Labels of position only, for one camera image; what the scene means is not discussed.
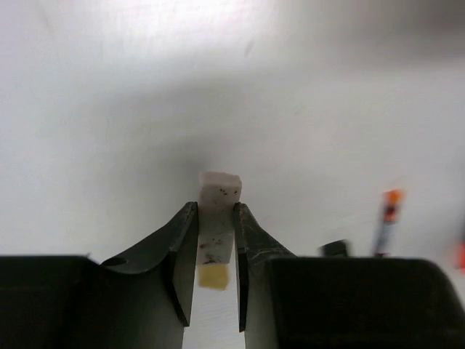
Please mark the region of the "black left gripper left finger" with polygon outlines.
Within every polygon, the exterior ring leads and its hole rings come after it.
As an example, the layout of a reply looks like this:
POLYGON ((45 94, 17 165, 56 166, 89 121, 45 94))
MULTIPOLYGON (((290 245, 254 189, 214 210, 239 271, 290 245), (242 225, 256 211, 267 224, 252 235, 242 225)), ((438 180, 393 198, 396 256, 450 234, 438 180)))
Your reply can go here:
POLYGON ((1 258, 3 348, 180 348, 190 324, 198 206, 98 263, 1 258))

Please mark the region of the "red gel pen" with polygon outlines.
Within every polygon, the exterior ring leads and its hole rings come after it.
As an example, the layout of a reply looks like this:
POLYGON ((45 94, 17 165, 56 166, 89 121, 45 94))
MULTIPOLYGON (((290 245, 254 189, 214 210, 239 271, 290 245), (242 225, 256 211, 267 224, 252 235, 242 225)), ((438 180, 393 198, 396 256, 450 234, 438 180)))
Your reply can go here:
POLYGON ((381 222, 372 248, 372 255, 374 257, 384 257, 388 254, 389 240, 391 239, 393 228, 398 221, 404 196, 405 191, 401 189, 388 190, 383 195, 381 222))

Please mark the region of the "orange cap black highlighter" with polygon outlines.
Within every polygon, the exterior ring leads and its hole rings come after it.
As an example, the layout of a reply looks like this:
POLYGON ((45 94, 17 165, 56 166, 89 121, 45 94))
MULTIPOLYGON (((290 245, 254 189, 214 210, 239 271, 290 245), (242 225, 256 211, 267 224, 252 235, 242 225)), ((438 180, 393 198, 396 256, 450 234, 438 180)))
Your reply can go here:
POLYGON ((465 270, 465 242, 459 241, 454 250, 454 267, 462 273, 465 270))

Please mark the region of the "white eraser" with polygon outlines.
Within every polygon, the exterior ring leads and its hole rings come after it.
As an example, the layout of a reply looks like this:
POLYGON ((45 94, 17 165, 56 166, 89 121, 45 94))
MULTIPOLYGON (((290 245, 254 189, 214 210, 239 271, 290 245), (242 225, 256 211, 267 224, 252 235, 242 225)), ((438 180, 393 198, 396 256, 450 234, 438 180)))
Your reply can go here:
POLYGON ((233 209, 240 201, 242 181, 235 174, 202 172, 199 175, 198 253, 199 287, 226 290, 233 250, 233 209))

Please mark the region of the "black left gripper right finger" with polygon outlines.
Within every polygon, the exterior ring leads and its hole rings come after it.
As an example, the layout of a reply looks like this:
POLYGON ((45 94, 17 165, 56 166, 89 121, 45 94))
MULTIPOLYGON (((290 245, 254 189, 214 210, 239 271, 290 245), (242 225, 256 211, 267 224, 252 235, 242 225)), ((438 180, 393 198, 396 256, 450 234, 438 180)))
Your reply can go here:
POLYGON ((464 308, 434 263, 299 257, 234 208, 247 348, 462 348, 464 308))

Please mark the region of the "green cap black highlighter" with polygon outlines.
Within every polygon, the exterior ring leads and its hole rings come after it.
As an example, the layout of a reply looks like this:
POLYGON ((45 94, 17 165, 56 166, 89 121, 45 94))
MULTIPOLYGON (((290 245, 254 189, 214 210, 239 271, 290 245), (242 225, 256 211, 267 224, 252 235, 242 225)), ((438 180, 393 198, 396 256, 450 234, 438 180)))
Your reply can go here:
POLYGON ((337 240, 319 248, 322 257, 349 257, 349 244, 346 240, 337 240))

